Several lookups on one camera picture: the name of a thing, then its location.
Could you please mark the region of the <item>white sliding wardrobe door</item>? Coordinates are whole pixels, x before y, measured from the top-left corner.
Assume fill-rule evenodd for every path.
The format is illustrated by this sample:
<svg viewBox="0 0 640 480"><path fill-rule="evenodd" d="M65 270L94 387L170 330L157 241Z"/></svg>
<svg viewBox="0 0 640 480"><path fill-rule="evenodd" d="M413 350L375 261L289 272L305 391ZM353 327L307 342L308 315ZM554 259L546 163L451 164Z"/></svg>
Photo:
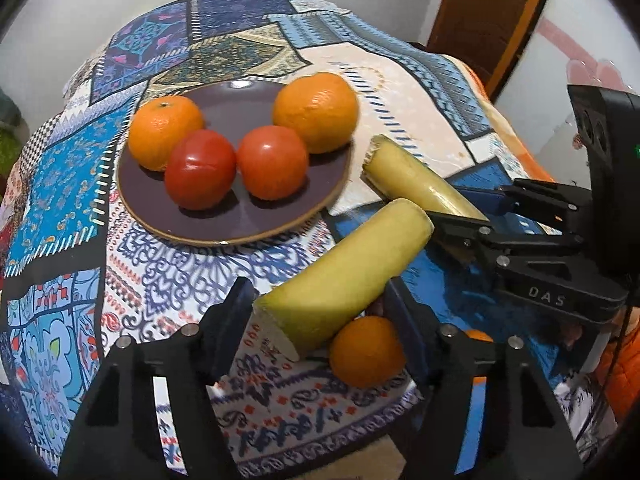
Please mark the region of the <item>white sliding wardrobe door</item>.
<svg viewBox="0 0 640 480"><path fill-rule="evenodd" d="M568 84L639 91L639 45L611 0L547 0L496 101L554 180L588 188Z"/></svg>

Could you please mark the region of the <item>large orange with sticker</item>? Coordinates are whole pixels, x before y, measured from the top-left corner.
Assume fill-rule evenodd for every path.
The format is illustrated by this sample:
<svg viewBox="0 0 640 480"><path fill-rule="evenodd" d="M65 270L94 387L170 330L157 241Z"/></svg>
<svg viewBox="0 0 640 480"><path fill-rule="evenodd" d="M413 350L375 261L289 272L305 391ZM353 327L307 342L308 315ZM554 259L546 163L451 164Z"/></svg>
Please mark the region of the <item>large orange with sticker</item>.
<svg viewBox="0 0 640 480"><path fill-rule="evenodd" d="M185 96L163 96L140 107L132 118L127 144L144 169L163 171L174 148L190 133L203 129L200 108Z"/></svg>

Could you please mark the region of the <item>brown wooden door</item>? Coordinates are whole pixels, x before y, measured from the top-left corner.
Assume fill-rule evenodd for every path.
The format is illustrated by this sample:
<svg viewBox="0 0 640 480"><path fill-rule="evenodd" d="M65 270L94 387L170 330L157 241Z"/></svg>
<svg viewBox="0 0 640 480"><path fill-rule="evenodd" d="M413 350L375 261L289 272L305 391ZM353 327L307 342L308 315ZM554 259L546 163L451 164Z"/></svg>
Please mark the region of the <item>brown wooden door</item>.
<svg viewBox="0 0 640 480"><path fill-rule="evenodd" d="M442 0L426 50L465 62L493 100L514 70L546 0Z"/></svg>

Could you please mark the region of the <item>patchwork bed cover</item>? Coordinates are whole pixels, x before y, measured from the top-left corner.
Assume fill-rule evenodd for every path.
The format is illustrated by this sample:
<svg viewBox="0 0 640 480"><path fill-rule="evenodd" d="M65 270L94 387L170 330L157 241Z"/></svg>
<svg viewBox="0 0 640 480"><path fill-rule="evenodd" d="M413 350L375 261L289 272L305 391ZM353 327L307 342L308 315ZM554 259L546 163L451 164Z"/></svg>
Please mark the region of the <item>patchwork bed cover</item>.
<svg viewBox="0 0 640 480"><path fill-rule="evenodd" d="M126 211L116 188L136 109L217 82L319 72L357 93L360 148L386 134L473 188L544 177L468 66L332 2L177 0L139 15L73 76L62 112L25 145L1 204L2 425L45 471L58 470L82 398L118 337L168 337L240 276L266 292L333 247L332 219L375 201L351 174L326 216L266 240L166 242Z"/></svg>

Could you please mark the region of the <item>red tomato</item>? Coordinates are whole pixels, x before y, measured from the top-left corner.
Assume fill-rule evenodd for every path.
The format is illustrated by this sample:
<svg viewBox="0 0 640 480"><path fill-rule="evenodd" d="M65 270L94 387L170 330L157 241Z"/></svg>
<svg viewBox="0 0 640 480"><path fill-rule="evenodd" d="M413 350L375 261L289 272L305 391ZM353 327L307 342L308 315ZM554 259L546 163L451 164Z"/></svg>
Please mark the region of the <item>red tomato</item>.
<svg viewBox="0 0 640 480"><path fill-rule="evenodd" d="M220 133L190 133L171 152L164 172L171 200L187 210L217 206L231 190L236 175L235 151Z"/></svg>
<svg viewBox="0 0 640 480"><path fill-rule="evenodd" d="M245 188L258 200L284 200L307 180L306 145L290 128L253 129L243 136L236 160Z"/></svg>

